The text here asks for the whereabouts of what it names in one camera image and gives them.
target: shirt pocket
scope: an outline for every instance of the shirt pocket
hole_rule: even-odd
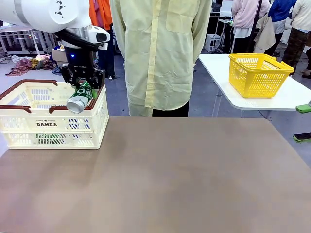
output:
[[[166,29],[171,32],[191,31],[198,0],[169,0]]]

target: blue jacket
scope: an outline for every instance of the blue jacket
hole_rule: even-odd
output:
[[[270,8],[268,16],[272,18],[272,22],[285,20],[290,12],[291,7],[295,5],[297,0],[275,0]]]

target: camouflage pants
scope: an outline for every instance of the camouflage pants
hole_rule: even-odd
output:
[[[295,71],[308,37],[309,33],[304,33],[296,28],[292,28],[291,35],[288,40],[288,46],[285,50],[282,61],[295,68]]]

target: red jacket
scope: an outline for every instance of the red jacket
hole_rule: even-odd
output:
[[[92,25],[103,27],[106,31],[110,30],[110,25],[112,24],[112,17],[110,12],[109,0],[95,0],[98,3],[98,8],[96,9],[94,0],[89,0],[90,9],[89,15],[92,20]]]

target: white plastic crate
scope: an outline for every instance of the white plastic crate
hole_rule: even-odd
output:
[[[215,34],[209,34],[206,37],[205,49],[208,52],[215,52],[220,45],[221,37]]]
[[[70,84],[23,80],[0,95],[0,131],[9,148],[98,149],[109,119],[103,87],[80,114],[66,108]]]

